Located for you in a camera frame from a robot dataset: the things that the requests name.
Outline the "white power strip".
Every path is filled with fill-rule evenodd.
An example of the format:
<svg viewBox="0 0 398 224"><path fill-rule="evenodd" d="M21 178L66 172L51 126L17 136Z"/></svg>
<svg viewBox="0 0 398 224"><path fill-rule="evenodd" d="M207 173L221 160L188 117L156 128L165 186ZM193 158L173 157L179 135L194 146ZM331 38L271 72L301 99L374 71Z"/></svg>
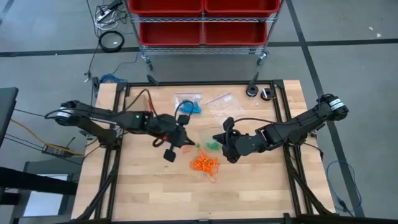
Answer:
<svg viewBox="0 0 398 224"><path fill-rule="evenodd" d="M115 29L119 22L127 22L127 12L123 9L123 0L112 0L109 4L102 4L96 7L93 22L99 30Z"/></svg>

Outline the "black aluminium table frame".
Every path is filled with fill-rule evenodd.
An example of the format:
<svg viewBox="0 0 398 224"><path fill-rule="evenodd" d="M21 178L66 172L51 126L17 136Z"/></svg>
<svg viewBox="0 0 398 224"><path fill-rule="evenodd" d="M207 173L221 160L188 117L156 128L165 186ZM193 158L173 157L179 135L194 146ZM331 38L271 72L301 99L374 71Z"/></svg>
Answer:
<svg viewBox="0 0 398 224"><path fill-rule="evenodd" d="M241 106L234 115L240 119L237 128L243 133L252 133L267 120L286 120L307 110L299 81L262 81L260 86L275 88L277 98L249 98L244 81L170 82L150 86L149 91L160 113L174 110L176 93L200 92L206 102L231 94ZM186 146L177 149L174 162L168 162L164 148L152 147L150 136L125 135L112 223L273 222L285 213L295 216L315 211L288 175L282 148L242 157L235 164L220 151L208 151L220 164L214 182L204 172L190 168L190 161L199 153Z"/></svg>

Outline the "small brown cardboard box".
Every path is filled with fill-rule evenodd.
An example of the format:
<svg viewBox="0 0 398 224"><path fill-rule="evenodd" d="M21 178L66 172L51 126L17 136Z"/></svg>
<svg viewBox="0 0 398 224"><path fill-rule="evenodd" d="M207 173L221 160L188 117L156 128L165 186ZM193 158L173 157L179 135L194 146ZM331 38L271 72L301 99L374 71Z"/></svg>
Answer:
<svg viewBox="0 0 398 224"><path fill-rule="evenodd" d="M145 94L138 98L136 95L131 95L125 99L126 111L149 111L149 102Z"/></svg>

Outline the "black power adapter box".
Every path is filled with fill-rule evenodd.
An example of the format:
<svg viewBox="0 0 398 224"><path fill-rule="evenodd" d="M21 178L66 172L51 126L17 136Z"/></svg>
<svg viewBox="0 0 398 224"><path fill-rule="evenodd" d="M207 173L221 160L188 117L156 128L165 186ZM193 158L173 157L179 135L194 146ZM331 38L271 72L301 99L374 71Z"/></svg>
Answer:
<svg viewBox="0 0 398 224"><path fill-rule="evenodd" d="M43 146L42 153L59 157L68 157L68 153L64 150L48 145Z"/></svg>

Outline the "red plastic bin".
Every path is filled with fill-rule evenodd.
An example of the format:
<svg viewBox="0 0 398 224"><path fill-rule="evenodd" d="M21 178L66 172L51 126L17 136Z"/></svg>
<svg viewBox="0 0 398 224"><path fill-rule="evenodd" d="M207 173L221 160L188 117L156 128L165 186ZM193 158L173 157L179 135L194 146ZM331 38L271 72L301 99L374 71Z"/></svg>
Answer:
<svg viewBox="0 0 398 224"><path fill-rule="evenodd" d="M141 17L195 17L203 11L203 0L129 0L128 6Z"/></svg>
<svg viewBox="0 0 398 224"><path fill-rule="evenodd" d="M281 0L204 0L203 6L214 17L267 17L280 9Z"/></svg>
<svg viewBox="0 0 398 224"><path fill-rule="evenodd" d="M267 40L265 22L209 22L204 28L206 45L257 46Z"/></svg>
<svg viewBox="0 0 398 224"><path fill-rule="evenodd" d="M202 26L197 22L141 23L139 38L145 46L197 46L202 42Z"/></svg>

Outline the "blue rubber band pile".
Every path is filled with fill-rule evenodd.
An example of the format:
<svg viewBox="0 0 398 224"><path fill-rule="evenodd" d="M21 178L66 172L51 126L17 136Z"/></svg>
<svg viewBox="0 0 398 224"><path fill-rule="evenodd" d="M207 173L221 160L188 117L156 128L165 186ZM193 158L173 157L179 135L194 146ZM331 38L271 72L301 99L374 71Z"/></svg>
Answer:
<svg viewBox="0 0 398 224"><path fill-rule="evenodd" d="M178 110L186 114L201 114L201 107L197 101L183 100Z"/></svg>

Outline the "black bench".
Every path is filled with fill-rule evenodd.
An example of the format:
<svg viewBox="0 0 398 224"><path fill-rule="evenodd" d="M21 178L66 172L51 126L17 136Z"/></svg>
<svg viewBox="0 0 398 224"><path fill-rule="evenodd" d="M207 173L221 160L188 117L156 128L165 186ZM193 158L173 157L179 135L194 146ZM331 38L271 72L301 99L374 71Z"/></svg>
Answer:
<svg viewBox="0 0 398 224"><path fill-rule="evenodd" d="M5 188L75 195L77 187L75 182L0 167L0 205L17 205L21 197L17 193L5 192Z"/></svg>

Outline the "black usb hub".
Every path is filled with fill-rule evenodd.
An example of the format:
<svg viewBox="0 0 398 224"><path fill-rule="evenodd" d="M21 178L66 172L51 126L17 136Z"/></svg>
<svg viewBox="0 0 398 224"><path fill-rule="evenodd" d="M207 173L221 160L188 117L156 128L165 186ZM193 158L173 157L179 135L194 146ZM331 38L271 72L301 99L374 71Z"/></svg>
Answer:
<svg viewBox="0 0 398 224"><path fill-rule="evenodd" d="M98 97L98 92L99 92L99 88L100 88L100 81L98 79L98 77L92 77L91 78L91 82L92 82L92 92L95 95L95 97Z"/></svg>

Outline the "orange rubber band pile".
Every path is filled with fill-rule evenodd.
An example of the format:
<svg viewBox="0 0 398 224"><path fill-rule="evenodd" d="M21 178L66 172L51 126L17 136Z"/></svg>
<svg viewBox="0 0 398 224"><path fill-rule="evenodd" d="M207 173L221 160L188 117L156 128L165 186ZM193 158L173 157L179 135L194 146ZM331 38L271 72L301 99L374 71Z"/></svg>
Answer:
<svg viewBox="0 0 398 224"><path fill-rule="evenodd" d="M204 173L205 177L212 184L217 182L216 175L219 171L220 163L217 157L210 157L205 150L195 146L184 146L182 153L186 154L196 150L197 155L189 162L191 170Z"/></svg>

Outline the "black monitor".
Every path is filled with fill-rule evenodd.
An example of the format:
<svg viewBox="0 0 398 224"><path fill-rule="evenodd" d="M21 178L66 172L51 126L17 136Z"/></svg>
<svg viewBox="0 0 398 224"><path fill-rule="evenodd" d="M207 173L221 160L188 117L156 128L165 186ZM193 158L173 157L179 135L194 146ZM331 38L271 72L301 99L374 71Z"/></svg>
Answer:
<svg viewBox="0 0 398 224"><path fill-rule="evenodd" d="M16 87L0 88L0 147L16 105L18 92Z"/></svg>

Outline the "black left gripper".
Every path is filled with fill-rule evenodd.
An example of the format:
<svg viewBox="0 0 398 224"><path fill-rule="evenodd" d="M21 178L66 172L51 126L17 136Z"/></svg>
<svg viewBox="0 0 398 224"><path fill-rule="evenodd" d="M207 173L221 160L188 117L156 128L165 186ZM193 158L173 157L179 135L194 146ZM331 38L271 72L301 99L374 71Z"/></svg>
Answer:
<svg viewBox="0 0 398 224"><path fill-rule="evenodd" d="M188 137L185 126L189 123L189 115L180 114L176 120L170 114L161 114L150 117L146 124L146 133L155 137L153 146L161 146L164 142L170 143L170 148L164 152L164 159L174 162L176 153L174 148L183 146L194 146L195 143Z"/></svg>

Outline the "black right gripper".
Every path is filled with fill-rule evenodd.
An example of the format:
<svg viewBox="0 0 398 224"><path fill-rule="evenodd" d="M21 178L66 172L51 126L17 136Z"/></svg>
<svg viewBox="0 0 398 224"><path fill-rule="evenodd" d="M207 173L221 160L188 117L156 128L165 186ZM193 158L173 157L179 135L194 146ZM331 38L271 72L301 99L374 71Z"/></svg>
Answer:
<svg viewBox="0 0 398 224"><path fill-rule="evenodd" d="M223 133L212 138L221 144L221 150L228 162L234 164L238 156L248 156L258 151L258 137L233 133L234 118L228 117L223 123Z"/></svg>

